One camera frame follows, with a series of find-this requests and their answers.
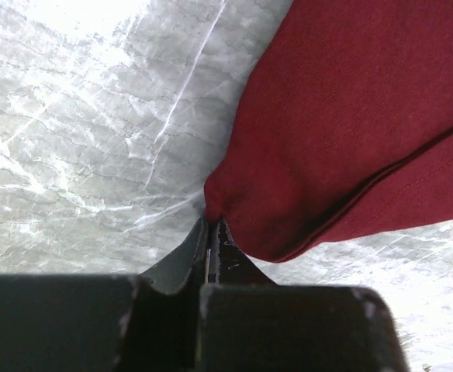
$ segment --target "marble pattern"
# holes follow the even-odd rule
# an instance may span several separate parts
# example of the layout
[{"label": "marble pattern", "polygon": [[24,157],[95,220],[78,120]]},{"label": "marble pattern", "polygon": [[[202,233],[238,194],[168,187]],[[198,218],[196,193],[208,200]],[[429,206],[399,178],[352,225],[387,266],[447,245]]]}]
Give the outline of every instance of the marble pattern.
[{"label": "marble pattern", "polygon": [[[0,272],[137,272],[201,214],[289,0],[0,0]],[[365,284],[413,371],[453,372],[453,221],[258,265]]]}]

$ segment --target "marble surface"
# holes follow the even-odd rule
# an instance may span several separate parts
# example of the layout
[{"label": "marble surface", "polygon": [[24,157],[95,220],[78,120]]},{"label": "marble surface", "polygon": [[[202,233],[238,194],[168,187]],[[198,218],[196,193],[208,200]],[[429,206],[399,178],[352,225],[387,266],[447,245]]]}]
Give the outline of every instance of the marble surface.
[{"label": "marble surface", "polygon": [[[172,250],[289,6],[0,0],[0,272],[138,272]],[[257,264],[375,288],[412,371],[453,372],[453,221]]]}]

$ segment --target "cloth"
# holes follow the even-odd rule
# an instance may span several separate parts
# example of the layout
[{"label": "cloth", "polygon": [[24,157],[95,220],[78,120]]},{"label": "cloth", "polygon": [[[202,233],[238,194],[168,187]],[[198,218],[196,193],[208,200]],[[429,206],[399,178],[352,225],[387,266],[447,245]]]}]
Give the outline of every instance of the cloth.
[{"label": "cloth", "polygon": [[453,219],[453,1],[295,0],[205,195],[271,262]]}]

